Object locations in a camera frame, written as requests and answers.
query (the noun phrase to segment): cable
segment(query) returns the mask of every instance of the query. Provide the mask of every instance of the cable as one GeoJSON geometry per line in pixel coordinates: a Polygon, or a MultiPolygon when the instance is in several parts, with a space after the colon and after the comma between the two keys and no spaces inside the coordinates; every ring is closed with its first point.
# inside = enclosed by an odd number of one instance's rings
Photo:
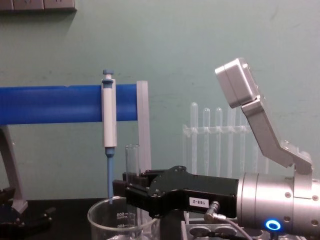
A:
{"type": "Polygon", "coordinates": [[[219,219],[222,222],[226,222],[227,224],[230,224],[231,226],[233,226],[235,229],[237,229],[247,240],[253,240],[252,237],[250,237],[248,235],[248,233],[245,232],[245,230],[243,230],[241,227],[239,227],[237,224],[235,224],[233,221],[229,220],[229,219],[219,219]]]}

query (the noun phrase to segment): electrical outlet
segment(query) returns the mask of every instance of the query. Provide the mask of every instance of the electrical outlet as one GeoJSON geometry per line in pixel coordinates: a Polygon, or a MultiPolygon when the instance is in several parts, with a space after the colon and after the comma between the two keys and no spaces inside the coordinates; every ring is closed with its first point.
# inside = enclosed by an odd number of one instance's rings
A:
{"type": "Polygon", "coordinates": [[[0,11],[10,11],[14,9],[12,0],[0,0],[0,11]]]}
{"type": "Polygon", "coordinates": [[[44,0],[13,0],[14,10],[43,10],[44,0]]]}
{"type": "Polygon", "coordinates": [[[76,9],[75,0],[44,0],[44,9],[76,9]]]}

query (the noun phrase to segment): silver cylinder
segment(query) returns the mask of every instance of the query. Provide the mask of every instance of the silver cylinder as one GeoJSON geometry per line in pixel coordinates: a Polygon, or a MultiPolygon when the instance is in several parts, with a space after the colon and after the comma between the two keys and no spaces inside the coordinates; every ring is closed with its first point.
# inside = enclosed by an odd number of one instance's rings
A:
{"type": "Polygon", "coordinates": [[[237,191],[238,224],[299,236],[320,236],[320,183],[309,198],[294,197],[294,178],[245,173],[237,191]]]}

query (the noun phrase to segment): gray support leg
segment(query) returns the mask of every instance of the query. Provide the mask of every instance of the gray support leg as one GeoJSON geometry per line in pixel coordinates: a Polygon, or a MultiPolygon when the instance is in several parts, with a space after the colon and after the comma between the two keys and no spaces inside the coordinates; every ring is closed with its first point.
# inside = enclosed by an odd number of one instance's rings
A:
{"type": "Polygon", "coordinates": [[[15,188],[12,207],[19,213],[22,213],[28,207],[28,203],[24,197],[13,144],[7,125],[0,126],[0,152],[10,187],[15,188]]]}

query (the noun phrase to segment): glass test tube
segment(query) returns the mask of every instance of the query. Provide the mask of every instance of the glass test tube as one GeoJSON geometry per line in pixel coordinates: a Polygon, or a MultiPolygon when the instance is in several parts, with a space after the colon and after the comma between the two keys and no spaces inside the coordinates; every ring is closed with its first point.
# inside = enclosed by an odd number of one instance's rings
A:
{"type": "Polygon", "coordinates": [[[197,131],[198,131],[198,104],[191,103],[190,107],[190,127],[191,127],[191,173],[197,174],[197,131]]]}
{"type": "Polygon", "coordinates": [[[203,127],[204,127],[204,172],[205,175],[209,175],[209,127],[210,127],[210,109],[205,108],[203,110],[203,127]]]}
{"type": "MultiPolygon", "coordinates": [[[[126,181],[135,183],[135,179],[140,175],[139,165],[139,145],[129,144],[125,146],[126,181]]],[[[135,206],[128,205],[128,225],[139,226],[142,224],[142,211],[135,206]]]]}
{"type": "Polygon", "coordinates": [[[215,110],[215,126],[218,128],[216,134],[216,149],[215,149],[215,168],[216,168],[216,176],[220,177],[220,170],[221,170],[221,127],[222,127],[222,119],[223,113],[222,109],[218,107],[215,110]]]}
{"type": "Polygon", "coordinates": [[[246,116],[240,112],[240,172],[243,174],[245,172],[245,159],[246,159],[246,128],[247,119],[246,116]]]}
{"type": "Polygon", "coordinates": [[[256,142],[256,139],[253,139],[252,144],[252,172],[258,172],[258,154],[259,154],[259,146],[256,142]]]}
{"type": "Polygon", "coordinates": [[[227,125],[228,129],[228,158],[227,158],[227,177],[232,178],[233,154],[234,154],[234,129],[236,121],[236,109],[228,108],[227,125]]]}

